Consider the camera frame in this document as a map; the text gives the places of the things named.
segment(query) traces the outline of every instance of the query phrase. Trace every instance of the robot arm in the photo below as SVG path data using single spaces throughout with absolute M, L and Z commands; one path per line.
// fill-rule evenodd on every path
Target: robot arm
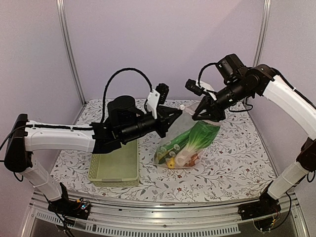
M 156 131 L 165 137 L 172 123 L 182 111 L 162 106 L 168 86 L 159 84 L 148 96 L 147 113 L 136 108 L 131 96 L 120 96 L 108 103 L 109 116 L 104 123 L 90 125 L 45 124 L 28 120 L 27 114 L 18 116 L 9 138 L 4 165 L 12 172 L 20 173 L 49 201 L 49 210 L 56 213 L 87 219 L 88 201 L 68 199 L 66 187 L 58 184 L 32 159 L 36 150 L 78 150 L 93 154 L 106 154 L 149 132 Z
M 277 70 L 267 65 L 248 68 L 235 54 L 227 55 L 215 65 L 226 85 L 222 90 L 210 93 L 199 86 L 199 81 L 189 79 L 186 83 L 188 90 L 205 95 L 193 115 L 194 120 L 224 120 L 225 109 L 258 94 L 288 113 L 309 137 L 296 161 L 266 187 L 260 200 L 241 205 L 238 212 L 242 219 L 250 219 L 280 211 L 278 199 L 309 172 L 316 170 L 316 109 Z

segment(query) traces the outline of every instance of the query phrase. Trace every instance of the floral tablecloth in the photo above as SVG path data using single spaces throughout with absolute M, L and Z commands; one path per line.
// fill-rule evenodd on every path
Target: floral tablecloth
M 190 105 L 168 100 L 165 105 Z M 143 108 L 144 100 L 136 101 Z M 244 109 L 241 103 L 235 110 Z M 77 124 L 100 121 L 102 100 L 91 100 Z M 226 112 L 219 134 L 202 161 L 192 169 L 172 170 L 152 165 L 159 143 L 153 132 L 139 139 L 140 185 L 96 187 L 87 179 L 91 153 L 62 151 L 51 175 L 67 189 L 107 197 L 166 202 L 208 202 L 258 197 L 275 178 L 265 149 L 248 113 Z

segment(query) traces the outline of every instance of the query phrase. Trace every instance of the plastic bag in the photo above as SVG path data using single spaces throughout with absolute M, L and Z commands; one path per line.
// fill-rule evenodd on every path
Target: plastic bag
M 207 147 L 214 141 L 221 122 L 194 121 L 192 115 L 198 103 L 186 107 L 182 115 L 161 139 L 154 164 L 170 169 L 191 168 L 200 162 Z

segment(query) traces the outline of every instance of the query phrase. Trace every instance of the plastic basket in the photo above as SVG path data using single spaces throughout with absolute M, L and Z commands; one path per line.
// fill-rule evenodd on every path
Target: plastic basket
M 132 141 L 109 154 L 94 154 L 88 180 L 98 187 L 124 187 L 139 184 L 138 142 Z

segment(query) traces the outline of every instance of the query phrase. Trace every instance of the black cable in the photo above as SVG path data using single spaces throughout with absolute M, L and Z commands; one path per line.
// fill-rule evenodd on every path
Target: black cable
M 3 148 L 3 146 L 5 145 L 6 141 L 10 138 L 10 136 L 15 133 L 17 130 L 21 129 L 21 128 L 24 128 L 24 127 L 32 127 L 31 125 L 24 125 L 24 126 L 20 126 L 20 127 L 17 127 L 16 129 L 12 130 L 9 135 L 7 135 L 7 137 L 4 139 L 4 141 L 2 142 L 1 146 L 0 146 L 0 151 L 1 149 Z
M 288 198 L 290 199 L 290 207 L 289 207 L 289 210 L 288 210 L 288 213 L 287 213 L 287 215 L 285 216 L 285 218 L 284 218 L 284 220 L 278 225 L 278 226 L 276 226 L 276 227 L 272 227 L 272 229 L 271 230 L 275 230 L 276 228 L 279 228 L 285 221 L 286 221 L 286 219 L 288 218 L 288 216 L 290 215 L 290 213 L 291 213 L 291 207 L 292 207 L 292 199 L 291 199 L 291 196 L 286 192 L 286 195 L 288 196 Z
M 113 80 L 113 78 L 121 73 L 121 72 L 125 72 L 125 71 L 135 71 L 137 73 L 139 73 L 140 75 L 143 76 L 143 78 L 145 78 L 146 82 L 148 83 L 149 85 L 149 88 L 150 88 L 150 91 L 153 90 L 153 86 L 151 84 L 151 82 L 149 81 L 148 77 L 141 71 L 141 70 L 138 70 L 136 68 L 122 68 L 121 70 L 118 70 L 117 72 L 115 72 L 111 77 L 110 79 L 108 80 L 105 88 L 104 88 L 104 92 L 103 92 L 103 101 L 102 101 L 102 118 L 101 118 L 101 121 L 100 123 L 103 123 L 104 122 L 104 119 L 105 119 L 105 98 L 106 98 L 106 94 L 107 94 L 107 91 L 108 91 L 108 87 L 111 83 L 111 81 Z
M 23 182 L 24 176 L 22 176 L 21 179 L 19 179 L 18 176 L 16 176 L 16 173 L 15 173 L 15 172 L 13 172 L 13 174 L 14 174 L 14 177 L 15 177 L 19 182 Z
M 252 109 L 253 109 L 253 105 L 248 104 L 248 101 L 247 101 L 247 99 L 248 99 L 249 97 L 250 97 L 250 96 L 247 96 L 247 97 L 245 98 L 245 105 L 251 106 L 251 108 L 245 109 L 245 110 L 231 110 L 231 107 L 229 107 L 229 108 L 228 108 L 229 112 L 232 112 L 232 113 L 241 113 L 241 112 L 248 112 L 248 111 L 252 110 Z
M 93 130 L 93 127 L 71 127 L 71 126 L 65 126 L 65 125 L 48 125 L 48 124 L 35 124 L 34 126 L 31 125 L 31 127 L 38 127 L 38 128 L 58 128 L 58 129 L 69 129 L 69 130 L 76 130 L 76 131 L 91 131 Z
M 56 212 L 55 208 L 54 208 L 53 205 L 51 204 L 51 201 L 48 200 L 48 198 L 46 197 L 45 194 L 44 194 L 44 197 L 45 197 L 46 201 L 48 202 L 48 205 L 50 206 L 50 208 L 51 208 L 51 209 L 53 210 L 53 212 L 55 213 L 55 215 L 56 215 L 56 216 L 58 217 L 58 219 L 63 223 L 64 231 L 65 231 L 66 235 L 69 236 L 69 237 L 75 237 L 75 236 L 73 235 L 73 233 L 70 231 L 70 228 L 67 226 L 66 221 L 63 220 L 63 219 L 60 217 L 60 215 Z
M 275 68 L 272 68 L 272 69 L 282 78 L 282 80 L 285 82 L 285 84 L 287 84 L 292 90 L 294 90 L 294 92 L 296 92 L 307 103 L 309 103 L 314 109 L 316 109 L 316 106 L 308 98 L 306 98 L 301 92 L 299 92 L 297 89 L 295 89 L 294 86 L 291 85 L 291 83 L 282 75 L 282 73 L 278 69 L 275 69 Z
M 145 111 L 148 113 L 149 111 L 148 111 L 147 106 L 146 106 L 146 105 L 147 105 L 147 101 L 148 101 L 148 99 L 145 100 L 144 109 L 145 109 Z
M 201 80 L 201 77 L 202 77 L 202 73 L 203 71 L 212 66 L 212 65 L 216 65 L 216 63 L 209 63 L 209 64 L 206 64 L 204 67 L 202 67 L 202 69 L 200 70 L 199 74 L 198 74 L 198 78 L 197 78 L 197 84 L 199 87 L 201 87 L 201 84 L 200 84 L 200 80 Z M 211 92 L 211 93 L 216 93 L 216 91 L 212 91 L 212 90 L 206 90 L 207 92 Z
M 313 172 L 313 177 L 312 177 L 312 179 L 310 179 L 309 178 L 309 173 L 306 175 L 306 179 L 307 179 L 307 182 L 309 182 L 309 183 L 311 183 L 314 179 L 315 179 L 315 175 L 316 175 L 316 173 L 315 173 L 315 171 Z

